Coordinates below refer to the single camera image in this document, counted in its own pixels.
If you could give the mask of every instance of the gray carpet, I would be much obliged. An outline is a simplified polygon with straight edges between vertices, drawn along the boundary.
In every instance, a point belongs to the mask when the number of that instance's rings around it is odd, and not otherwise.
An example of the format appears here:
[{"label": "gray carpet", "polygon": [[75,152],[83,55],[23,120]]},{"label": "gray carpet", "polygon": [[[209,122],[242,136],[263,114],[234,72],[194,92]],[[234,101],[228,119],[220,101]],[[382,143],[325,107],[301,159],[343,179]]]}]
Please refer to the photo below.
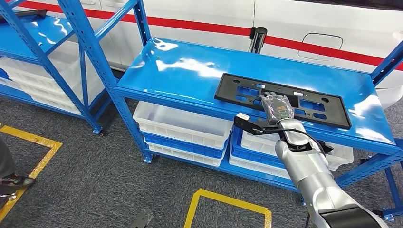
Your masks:
[{"label": "gray carpet", "polygon": [[[403,101],[386,111],[395,136],[403,136]],[[111,105],[101,117],[109,135],[93,135],[85,121],[0,98],[0,123],[63,143],[0,228],[128,228],[141,209],[150,209],[152,228],[181,228],[193,193],[203,188],[269,208],[274,228],[302,228],[307,210],[299,195],[280,188],[166,158],[142,163],[125,125]],[[5,137],[20,173],[29,173],[45,147]],[[367,155],[355,151],[355,164]],[[393,168],[403,193],[402,170]],[[392,207],[384,173],[346,189],[370,209]],[[389,223],[403,227],[403,219]],[[260,228],[263,216],[200,198],[193,228]]]}]

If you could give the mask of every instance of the yellow floor marking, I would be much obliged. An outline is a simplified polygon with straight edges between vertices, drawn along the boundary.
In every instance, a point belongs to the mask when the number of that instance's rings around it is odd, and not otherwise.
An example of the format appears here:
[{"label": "yellow floor marking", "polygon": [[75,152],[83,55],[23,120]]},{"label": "yellow floor marking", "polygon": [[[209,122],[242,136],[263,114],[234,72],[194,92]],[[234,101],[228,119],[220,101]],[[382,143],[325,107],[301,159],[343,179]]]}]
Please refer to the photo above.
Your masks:
[{"label": "yellow floor marking", "polygon": [[[42,158],[42,160],[39,162],[39,164],[34,168],[34,170],[31,172],[29,177],[36,178],[37,175],[42,171],[42,169],[46,166],[46,164],[50,161],[50,159],[55,155],[56,151],[63,145],[61,142],[56,142],[54,140],[50,140],[35,134],[31,134],[22,130],[15,129],[13,127],[9,126],[3,126],[1,128],[0,124],[0,132],[28,140],[30,142],[50,147],[50,150],[46,153],[46,155]],[[14,206],[14,204],[21,198],[22,194],[24,194],[25,189],[18,190],[16,192],[17,198],[13,201],[8,201],[6,205],[0,210],[0,222],[6,217],[8,212],[11,210],[11,208]]]},{"label": "yellow floor marking", "polygon": [[204,189],[199,189],[193,194],[192,201],[190,202],[190,206],[189,206],[189,211],[186,216],[185,225],[183,228],[191,227],[200,196],[204,196],[209,199],[213,199],[213,200],[220,201],[223,203],[228,203],[228,204],[231,204],[231,205],[239,207],[239,208],[243,208],[243,209],[247,209],[247,210],[251,210],[251,211],[263,214],[265,216],[264,228],[271,228],[271,211],[269,211],[269,209],[256,205],[256,204],[248,203],[248,202],[245,202],[245,201],[242,201],[239,199],[234,199],[234,198],[231,198],[228,196],[224,196],[224,195],[221,195],[221,194],[218,194],[215,192],[207,191]]}]

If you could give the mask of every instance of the black license plate bracket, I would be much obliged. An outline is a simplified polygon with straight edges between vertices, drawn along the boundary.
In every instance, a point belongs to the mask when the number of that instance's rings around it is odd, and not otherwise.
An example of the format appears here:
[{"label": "black license plate bracket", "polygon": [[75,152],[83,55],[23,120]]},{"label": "black license plate bracket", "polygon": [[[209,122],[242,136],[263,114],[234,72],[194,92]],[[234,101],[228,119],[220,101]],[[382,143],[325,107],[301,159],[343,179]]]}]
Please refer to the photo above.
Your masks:
[{"label": "black license plate bracket", "polygon": [[259,95],[264,92],[286,95],[294,108],[296,119],[351,128],[343,99],[336,95],[224,73],[214,98],[264,111],[259,99]]}]

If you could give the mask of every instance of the car window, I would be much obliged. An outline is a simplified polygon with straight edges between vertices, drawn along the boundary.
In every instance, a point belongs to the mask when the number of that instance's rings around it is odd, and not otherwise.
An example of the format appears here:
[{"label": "car window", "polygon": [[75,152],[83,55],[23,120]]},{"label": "car window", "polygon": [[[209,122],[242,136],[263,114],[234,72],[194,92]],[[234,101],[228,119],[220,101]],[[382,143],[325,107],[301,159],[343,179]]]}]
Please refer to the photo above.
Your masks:
[{"label": "car window", "polygon": [[368,7],[376,9],[403,10],[402,0],[294,0],[323,4],[336,4],[347,6]]}]

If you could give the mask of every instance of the black cable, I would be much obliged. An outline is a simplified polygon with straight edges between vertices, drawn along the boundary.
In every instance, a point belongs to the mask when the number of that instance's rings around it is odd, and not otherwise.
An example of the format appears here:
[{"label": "black cable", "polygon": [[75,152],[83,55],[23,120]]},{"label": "black cable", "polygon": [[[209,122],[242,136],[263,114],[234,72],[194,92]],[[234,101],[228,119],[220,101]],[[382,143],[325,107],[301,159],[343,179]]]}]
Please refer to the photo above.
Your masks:
[{"label": "black cable", "polygon": [[297,130],[297,129],[272,129],[272,130],[264,130],[263,129],[263,131],[266,132],[266,133],[298,132],[298,133],[304,134],[304,135],[308,136],[310,139],[312,139],[317,144],[317,146],[319,147],[320,152],[326,157],[325,150],[323,150],[322,145],[316,139],[314,139],[312,136],[310,136],[306,132],[303,132],[303,131],[300,131],[300,130]]},{"label": "black cable", "polygon": [[307,216],[307,221],[306,221],[306,223],[305,223],[305,228],[308,228],[308,224],[309,224],[309,217],[310,217],[310,215],[309,215],[309,213],[308,213],[308,216]]}]

